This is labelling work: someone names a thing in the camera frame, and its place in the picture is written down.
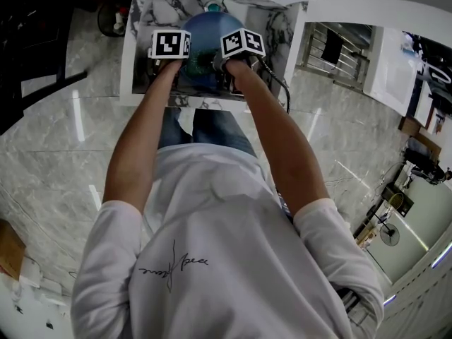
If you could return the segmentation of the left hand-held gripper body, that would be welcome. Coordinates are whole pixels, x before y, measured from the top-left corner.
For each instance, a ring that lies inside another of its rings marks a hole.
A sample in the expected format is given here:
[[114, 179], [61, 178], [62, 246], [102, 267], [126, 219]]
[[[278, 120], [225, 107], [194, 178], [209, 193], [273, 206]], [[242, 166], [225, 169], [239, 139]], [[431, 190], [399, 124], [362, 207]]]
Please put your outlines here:
[[155, 29], [147, 53], [146, 73], [152, 83], [168, 61], [187, 60], [191, 46], [191, 33], [186, 30]]

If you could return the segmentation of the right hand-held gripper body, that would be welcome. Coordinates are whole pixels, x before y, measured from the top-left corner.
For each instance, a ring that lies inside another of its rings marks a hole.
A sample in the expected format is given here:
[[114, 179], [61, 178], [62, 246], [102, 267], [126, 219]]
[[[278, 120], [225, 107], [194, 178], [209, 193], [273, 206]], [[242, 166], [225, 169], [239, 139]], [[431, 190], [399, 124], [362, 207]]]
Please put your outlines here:
[[239, 95], [234, 78], [226, 69], [226, 62], [231, 59], [244, 62], [250, 69], [259, 64], [259, 59], [266, 56], [263, 38], [257, 32], [239, 28], [220, 38], [220, 49], [213, 57], [216, 88], [220, 92]]

